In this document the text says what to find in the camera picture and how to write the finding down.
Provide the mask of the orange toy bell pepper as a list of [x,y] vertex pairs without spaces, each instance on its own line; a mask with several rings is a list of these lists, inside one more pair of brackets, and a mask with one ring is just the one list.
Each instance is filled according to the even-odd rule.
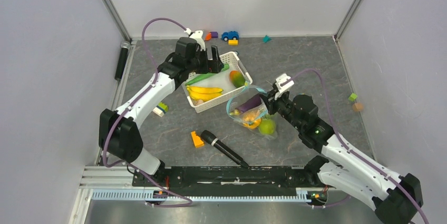
[[247,111],[242,115],[242,125],[248,129],[255,129],[262,121],[262,114],[259,111]]

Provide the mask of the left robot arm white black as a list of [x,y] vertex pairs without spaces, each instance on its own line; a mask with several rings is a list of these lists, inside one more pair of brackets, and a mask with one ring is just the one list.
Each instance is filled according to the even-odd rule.
[[153,109],[186,82],[191,73],[219,73],[223,69],[218,48],[213,45],[210,49],[207,51],[196,38],[179,38],[175,51],[157,67],[137,94],[115,110],[105,109],[100,114],[99,147],[106,167],[113,166],[106,157],[110,154],[144,172],[153,186],[165,181],[164,163],[144,148],[139,128]]

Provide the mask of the purple toy eggplant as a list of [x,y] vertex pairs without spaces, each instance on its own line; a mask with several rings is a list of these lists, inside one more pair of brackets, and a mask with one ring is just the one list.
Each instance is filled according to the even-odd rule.
[[254,95],[249,100],[247,100],[245,103],[241,104],[240,106],[235,108],[235,111],[238,111],[239,113],[245,113],[253,108],[256,108],[262,104],[262,99],[259,94]]

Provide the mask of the clear zip top bag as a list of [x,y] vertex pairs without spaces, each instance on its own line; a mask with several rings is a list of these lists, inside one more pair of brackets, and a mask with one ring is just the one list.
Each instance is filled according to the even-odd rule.
[[241,92],[230,98],[226,104],[228,116],[249,131],[273,140],[277,138],[277,118],[268,112],[262,96],[267,91],[248,82],[241,87]]

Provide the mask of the red green toy mango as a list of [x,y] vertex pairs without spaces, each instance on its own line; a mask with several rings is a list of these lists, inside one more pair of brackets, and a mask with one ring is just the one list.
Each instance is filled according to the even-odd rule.
[[244,86],[245,82],[246,82],[243,74],[236,70],[231,71],[229,73],[229,79],[235,88],[240,88],[240,87]]

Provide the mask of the green toy pear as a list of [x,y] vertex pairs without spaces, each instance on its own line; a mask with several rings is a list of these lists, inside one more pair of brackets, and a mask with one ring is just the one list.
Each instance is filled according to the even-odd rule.
[[276,122],[273,119],[262,119],[258,131],[263,135],[273,135],[276,132]]

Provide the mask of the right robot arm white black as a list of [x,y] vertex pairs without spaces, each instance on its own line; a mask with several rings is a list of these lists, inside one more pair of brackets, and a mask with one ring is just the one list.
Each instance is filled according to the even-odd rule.
[[285,92],[275,98],[261,94],[269,114],[279,114],[298,131],[301,141],[321,154],[304,172],[311,186],[321,183],[342,190],[369,206],[382,223],[410,223],[423,206],[421,183],[377,163],[350,144],[318,116],[318,107],[309,95],[292,100]]

